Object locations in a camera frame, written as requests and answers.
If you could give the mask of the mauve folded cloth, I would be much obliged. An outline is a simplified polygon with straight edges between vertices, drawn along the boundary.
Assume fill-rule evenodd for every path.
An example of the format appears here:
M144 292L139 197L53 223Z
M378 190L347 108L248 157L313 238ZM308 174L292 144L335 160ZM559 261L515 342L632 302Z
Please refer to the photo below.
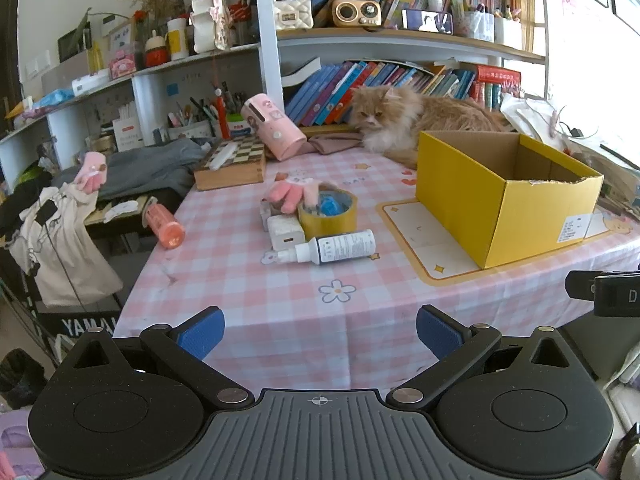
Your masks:
M311 136L300 149L300 154L318 153L332 155L342 151L358 148L362 135L356 132L323 133Z

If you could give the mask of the yellow tape roll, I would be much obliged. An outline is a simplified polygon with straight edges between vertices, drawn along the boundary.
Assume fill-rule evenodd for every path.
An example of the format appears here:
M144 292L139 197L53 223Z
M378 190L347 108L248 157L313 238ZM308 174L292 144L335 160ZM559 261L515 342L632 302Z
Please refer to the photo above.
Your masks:
M336 217L322 217L318 209L307 209L303 205L297 208L297 217L302 225L306 240L314 237L340 235L355 232L358 229L357 221L357 197L345 190L321 191L320 197L324 194L336 194L347 198L350 208L344 214Z

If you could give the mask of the pink glove on rack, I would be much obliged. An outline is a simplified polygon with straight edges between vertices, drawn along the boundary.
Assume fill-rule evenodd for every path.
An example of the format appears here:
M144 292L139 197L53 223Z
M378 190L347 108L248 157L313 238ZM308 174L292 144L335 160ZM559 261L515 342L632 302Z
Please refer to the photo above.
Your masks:
M76 174L74 185L81 192L91 194L99 191L104 185L107 178L106 157L99 152L88 152L85 154L84 161Z

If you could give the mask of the small white red box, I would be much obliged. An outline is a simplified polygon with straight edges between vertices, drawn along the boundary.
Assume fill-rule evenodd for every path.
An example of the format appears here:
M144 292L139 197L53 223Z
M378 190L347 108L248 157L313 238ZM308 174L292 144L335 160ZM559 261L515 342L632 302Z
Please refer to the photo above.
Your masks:
M268 200L261 200L259 204L259 213L260 218L262 219L262 229L267 232L268 231L268 220L272 216L272 208L271 204Z

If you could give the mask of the yellow cardboard box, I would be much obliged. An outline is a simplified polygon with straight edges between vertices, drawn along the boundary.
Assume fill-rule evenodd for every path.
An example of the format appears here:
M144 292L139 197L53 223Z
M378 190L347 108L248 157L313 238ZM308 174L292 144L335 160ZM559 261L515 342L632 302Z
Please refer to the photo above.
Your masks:
M580 243L603 177L521 133L421 133L416 199L482 269Z

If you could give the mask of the grey folded cloth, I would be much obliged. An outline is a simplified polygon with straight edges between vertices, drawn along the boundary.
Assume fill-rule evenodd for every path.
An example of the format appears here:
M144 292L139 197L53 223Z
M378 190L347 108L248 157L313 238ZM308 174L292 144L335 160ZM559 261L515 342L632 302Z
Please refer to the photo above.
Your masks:
M107 161L107 178L99 200L150 194L169 188L185 198L194 185L193 171L205 152L191 139L115 153Z

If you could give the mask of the pink plush glove toy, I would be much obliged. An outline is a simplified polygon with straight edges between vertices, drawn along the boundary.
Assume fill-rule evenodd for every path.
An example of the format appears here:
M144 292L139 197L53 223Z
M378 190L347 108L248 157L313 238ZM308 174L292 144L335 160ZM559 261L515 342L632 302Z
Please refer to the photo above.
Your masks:
M307 209L318 209L320 192L336 189L337 186L328 181L307 177L286 177L271 185L266 200L281 214L295 214L299 205Z

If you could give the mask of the pile of papers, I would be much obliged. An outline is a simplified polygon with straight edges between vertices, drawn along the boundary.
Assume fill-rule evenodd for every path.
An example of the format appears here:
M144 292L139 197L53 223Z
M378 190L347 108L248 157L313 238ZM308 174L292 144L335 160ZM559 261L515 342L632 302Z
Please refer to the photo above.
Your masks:
M628 157L590 136L578 136L561 120L562 112L546 100L502 97L500 113L515 130L564 151L604 177L602 200L614 209L639 218L639 166Z

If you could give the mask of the wooden retro radio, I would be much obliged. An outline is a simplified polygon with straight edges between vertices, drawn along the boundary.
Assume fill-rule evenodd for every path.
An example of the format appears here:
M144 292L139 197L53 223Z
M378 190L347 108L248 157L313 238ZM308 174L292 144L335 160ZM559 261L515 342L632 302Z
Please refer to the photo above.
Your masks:
M336 27L381 27L382 10L375 1L334 0L332 20Z

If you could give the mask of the white spray bottle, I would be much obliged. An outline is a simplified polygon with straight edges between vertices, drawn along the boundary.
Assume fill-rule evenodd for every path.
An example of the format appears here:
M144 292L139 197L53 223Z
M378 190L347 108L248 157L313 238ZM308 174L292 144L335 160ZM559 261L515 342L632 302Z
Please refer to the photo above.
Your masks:
M314 237L309 242L277 252L278 263L334 263L367 258L376 253L371 230L340 235Z

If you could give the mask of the white bookshelf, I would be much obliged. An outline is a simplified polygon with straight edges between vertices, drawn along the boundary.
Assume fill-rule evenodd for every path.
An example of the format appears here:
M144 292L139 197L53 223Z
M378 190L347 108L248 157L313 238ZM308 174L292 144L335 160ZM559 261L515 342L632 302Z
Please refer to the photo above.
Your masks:
M415 30L366 29L357 27L328 27L308 30L274 28L269 13L270 0L257 0L259 41L256 44L232 47L225 51L210 51L168 62L156 67L115 79L79 98L55 107L49 113L19 128L1 141L1 165L11 186L27 165L28 138L32 128L40 122L47 123L53 138L55 154L63 169L73 165L74 156L86 146L89 123L81 111L83 102L96 94L118 86L130 84L134 92L137 114L146 146L155 143L154 131L163 125L168 112L166 84L171 74L178 74L186 66L209 62L214 81L222 81L224 66L231 75L240 68L241 56L246 55L252 72L236 78L248 91L261 88L279 106L284 105L281 70L303 63L305 58L318 56L322 62L356 60L356 58L382 58L382 60L422 63L443 60L454 56L459 60L489 65L501 65L505 60L528 64L548 65L543 55L514 49L479 39L416 32Z

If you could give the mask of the beige tote bag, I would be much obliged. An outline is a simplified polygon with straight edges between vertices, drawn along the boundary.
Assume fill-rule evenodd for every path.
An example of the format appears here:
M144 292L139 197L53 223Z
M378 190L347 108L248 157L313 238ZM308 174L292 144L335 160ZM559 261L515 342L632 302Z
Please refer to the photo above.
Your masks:
M122 280L93 243L85 220L96 209L98 193L75 183L44 188L20 213L22 225L9 252L31 276L48 308L95 304L122 289Z

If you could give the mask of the white large power adapter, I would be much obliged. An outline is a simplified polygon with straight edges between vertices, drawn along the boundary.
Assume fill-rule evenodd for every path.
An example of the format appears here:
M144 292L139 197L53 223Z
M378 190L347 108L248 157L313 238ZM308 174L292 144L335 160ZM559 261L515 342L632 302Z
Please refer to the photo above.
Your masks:
M295 214L277 214L267 220L272 249L280 252L306 242L302 225Z

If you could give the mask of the pink cylindrical case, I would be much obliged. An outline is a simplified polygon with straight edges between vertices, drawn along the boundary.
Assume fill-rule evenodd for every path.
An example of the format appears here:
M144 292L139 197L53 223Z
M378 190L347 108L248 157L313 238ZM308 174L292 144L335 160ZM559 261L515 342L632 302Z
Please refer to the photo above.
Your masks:
M295 156L306 142L306 136L265 93L246 100L241 115L280 162Z

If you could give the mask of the pink checkered tablecloth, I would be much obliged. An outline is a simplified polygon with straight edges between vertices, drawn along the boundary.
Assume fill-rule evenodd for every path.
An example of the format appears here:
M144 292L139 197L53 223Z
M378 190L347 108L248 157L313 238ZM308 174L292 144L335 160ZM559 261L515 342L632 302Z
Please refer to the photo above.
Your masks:
M412 173L359 148L272 164L329 180L358 200L358 224L371 230L370 258L316 266L280 264L262 227L267 185L191 191L176 217L186 231L173 250L157 247L116 325L119 337L178 325L206 307L221 308L226 331L207 361L245 388L387 390L418 374L433 357L416 336L416 311L434 304L463 324L488 323L511 336L559 326L589 310L566 296L570 270L634 270L639 228L464 278L427 283L416 273L378 213L382 203L411 200Z

